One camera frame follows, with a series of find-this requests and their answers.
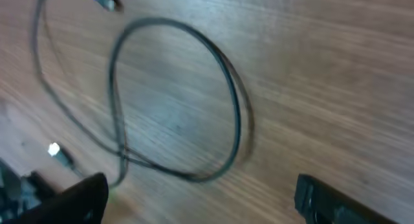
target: wire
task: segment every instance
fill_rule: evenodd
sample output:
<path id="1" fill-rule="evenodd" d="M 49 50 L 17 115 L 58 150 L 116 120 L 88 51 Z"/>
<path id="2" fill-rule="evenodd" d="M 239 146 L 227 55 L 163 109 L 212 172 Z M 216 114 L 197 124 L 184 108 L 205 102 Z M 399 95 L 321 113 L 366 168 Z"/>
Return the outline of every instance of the wire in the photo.
<path id="1" fill-rule="evenodd" d="M 232 67 L 231 63 L 228 61 L 228 58 L 219 50 L 219 48 L 211 42 L 206 36 L 201 34 L 198 30 L 195 30 L 189 25 L 184 23 L 167 19 L 163 17 L 158 18 L 144 18 L 138 19 L 133 21 L 132 23 L 128 24 L 123 32 L 118 36 L 114 43 L 114 47 L 111 51 L 111 55 L 109 57 L 109 68 L 108 68 L 108 97 L 109 97 L 109 105 L 111 108 L 111 114 L 113 117 L 113 127 L 116 136 L 116 143 L 118 146 L 117 150 L 112 149 L 111 147 L 104 144 L 98 137 L 96 137 L 92 131 L 87 129 L 72 113 L 72 111 L 65 105 L 59 95 L 55 92 L 52 86 L 47 82 L 45 79 L 42 66 L 39 58 L 39 51 L 38 51 L 38 28 L 39 28 L 39 19 L 41 17 L 41 11 L 45 4 L 46 0 L 37 0 L 36 8 L 34 11 L 34 17 L 32 22 L 32 28 L 30 30 L 30 49 L 32 51 L 32 59 L 34 63 L 34 69 L 36 71 L 36 78 L 39 80 L 41 86 L 45 90 L 45 92 L 51 97 L 52 101 L 63 111 L 63 114 L 67 116 L 69 120 L 71 120 L 82 132 L 86 134 L 97 146 L 101 149 L 105 150 L 106 152 L 115 155 L 120 158 L 120 173 L 118 178 L 115 182 L 110 184 L 110 187 L 118 186 L 125 178 L 127 173 L 127 165 L 129 162 L 133 164 L 137 164 L 139 166 L 143 166 L 146 168 L 150 168 L 156 170 L 158 172 L 162 172 L 168 175 L 172 175 L 178 177 L 179 179 L 183 179 L 185 181 L 194 182 L 194 183 L 201 183 L 214 180 L 223 174 L 225 174 L 233 165 L 235 158 L 237 156 L 237 152 L 239 150 L 240 145 L 240 138 L 241 138 L 241 111 L 239 100 L 237 97 L 237 91 L 234 85 L 234 81 L 232 78 L 232 71 L 234 72 L 234 68 Z M 116 85 L 116 62 L 118 59 L 118 55 L 122 49 L 122 45 L 128 39 L 128 37 L 137 30 L 140 30 L 144 27 L 154 26 L 154 25 L 164 25 L 173 28 L 177 28 L 182 30 L 189 35 L 193 36 L 195 39 L 199 40 L 213 55 L 217 63 L 219 64 L 224 77 L 226 78 L 228 88 L 230 91 L 230 96 L 232 99 L 233 107 L 234 107 L 234 120 L 235 120 L 235 133 L 234 133 L 234 142 L 232 146 L 232 150 L 230 152 L 229 157 L 224 162 L 224 164 L 216 171 L 205 174 L 205 175 L 198 175 L 191 172 L 182 172 L 178 170 L 174 170 L 171 168 L 166 168 L 163 165 L 153 162 L 152 160 L 146 158 L 145 156 L 141 155 L 137 151 L 129 148 L 127 146 L 126 141 L 126 131 L 125 131 L 125 123 L 124 123 L 124 116 L 122 114 L 122 107 L 120 96 L 118 93 L 118 87 Z M 240 87 L 240 81 L 236 80 L 237 85 Z"/>

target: wood grain surface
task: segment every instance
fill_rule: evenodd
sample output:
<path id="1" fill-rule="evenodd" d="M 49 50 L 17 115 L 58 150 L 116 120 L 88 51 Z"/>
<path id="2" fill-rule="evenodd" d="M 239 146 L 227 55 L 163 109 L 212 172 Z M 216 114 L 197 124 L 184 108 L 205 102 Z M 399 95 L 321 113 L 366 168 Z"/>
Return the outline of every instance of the wood grain surface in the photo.
<path id="1" fill-rule="evenodd" d="M 164 16 L 206 34 L 250 94 L 254 147 L 223 178 L 189 184 L 131 166 L 104 223 L 304 223 L 299 173 L 399 222 L 414 219 L 414 0 L 48 0 L 39 46 L 45 75 L 108 144 L 107 57 L 132 19 Z M 78 178 L 46 155 L 58 140 L 84 172 L 118 173 L 34 78 L 28 29 L 35 0 L 0 0 L 0 156 L 61 188 Z M 183 170 L 215 168 L 230 151 L 233 114 L 209 52 L 178 30 L 137 32 L 118 62 L 130 147 Z"/>

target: black plastic object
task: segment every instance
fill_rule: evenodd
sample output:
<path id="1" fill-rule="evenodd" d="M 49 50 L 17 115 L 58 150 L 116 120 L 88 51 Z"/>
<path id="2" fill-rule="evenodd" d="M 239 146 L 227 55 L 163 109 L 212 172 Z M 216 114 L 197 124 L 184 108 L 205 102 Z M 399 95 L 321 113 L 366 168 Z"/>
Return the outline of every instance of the black plastic object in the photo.
<path id="1" fill-rule="evenodd" d="M 21 212 L 21 181 L 10 167 L 0 160 L 0 218 L 7 220 Z"/>
<path id="2" fill-rule="evenodd" d="M 310 175 L 299 175 L 294 199 L 307 224 L 395 223 Z"/>
<path id="3" fill-rule="evenodd" d="M 22 179 L 35 188 L 34 195 L 42 202 L 57 194 L 37 172 L 32 172 L 28 177 Z"/>
<path id="4" fill-rule="evenodd" d="M 101 223 L 108 199 L 105 175 L 98 173 L 18 218 L 3 223 L 12 224 L 95 224 Z"/>

